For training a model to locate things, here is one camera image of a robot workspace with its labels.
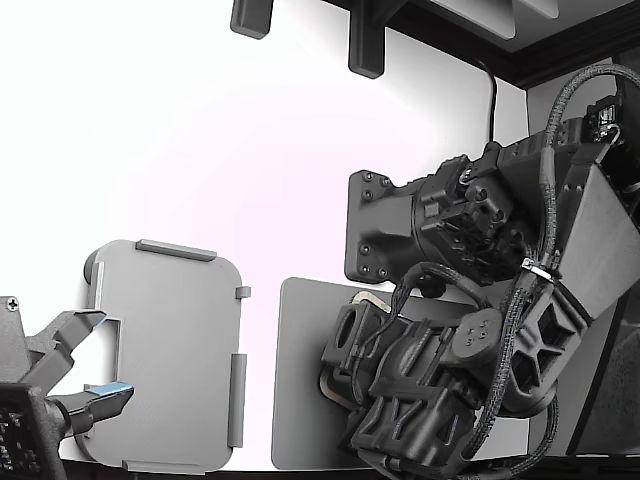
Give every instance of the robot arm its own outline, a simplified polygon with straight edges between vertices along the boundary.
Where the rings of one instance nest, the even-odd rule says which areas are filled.
[[[485,478],[521,473],[552,442],[560,373],[595,319],[640,280],[640,164],[625,141],[624,99],[559,123],[557,105],[608,73],[640,85],[626,69],[592,67],[565,87],[545,132],[489,143],[480,159],[448,160],[403,187],[351,176],[345,274],[396,288],[390,306],[343,308],[321,387],[352,412],[341,446],[387,477],[468,478],[461,472],[498,415],[547,409],[547,434],[531,458]],[[481,287],[507,280],[502,304],[491,305]],[[446,324],[429,312],[400,316],[413,288],[434,298],[447,284],[477,312]]]
[[[122,413],[134,390],[119,382],[47,397],[73,367],[73,350],[106,319],[98,310],[63,312],[25,337],[17,299],[0,298],[0,478],[65,480],[60,442]]]

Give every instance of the gray plate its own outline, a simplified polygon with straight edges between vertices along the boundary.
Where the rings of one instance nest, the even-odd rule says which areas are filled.
[[[236,268],[214,252],[119,240],[89,258],[85,277],[90,307],[120,321],[115,380],[135,394],[122,415],[76,437],[80,448],[129,471],[223,467],[242,446],[246,364],[236,352],[249,292]]]
[[[320,358],[340,308],[368,291],[389,303],[390,293],[290,278],[282,284],[271,459],[280,470],[367,468],[336,450],[347,410],[328,400],[318,383]],[[403,315],[433,320],[459,318],[469,305],[410,298]]]

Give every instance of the black bracket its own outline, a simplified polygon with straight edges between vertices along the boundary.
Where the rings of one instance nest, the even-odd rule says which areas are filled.
[[[260,40],[271,29],[273,0],[234,0],[231,30]]]
[[[349,30],[349,70],[367,78],[384,73],[385,27],[407,0],[355,0]]]

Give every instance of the screw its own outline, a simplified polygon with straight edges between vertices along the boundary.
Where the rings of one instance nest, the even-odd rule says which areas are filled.
[[[11,297],[7,300],[7,310],[10,312],[17,312],[20,305],[18,304],[18,299],[15,297]]]
[[[487,191],[483,188],[476,193],[476,202],[482,202],[487,199]]]
[[[494,222],[501,222],[502,220],[504,220],[504,212],[502,210],[498,210],[494,215],[492,220]]]

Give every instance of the white backdrop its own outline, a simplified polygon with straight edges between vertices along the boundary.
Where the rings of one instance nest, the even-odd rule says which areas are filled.
[[[261,41],[229,29],[232,0],[0,3],[0,292],[27,334],[83,308],[82,267],[114,239],[215,250],[240,270],[249,355],[245,448],[226,469],[271,470],[279,289],[343,276],[354,171],[396,185],[478,157],[482,71],[387,32],[386,73],[347,69],[348,14],[276,0]],[[525,92],[500,82],[496,137],[527,135]],[[111,380],[108,329],[53,393]],[[526,422],[485,450],[526,450]],[[81,459],[65,441],[65,458]]]

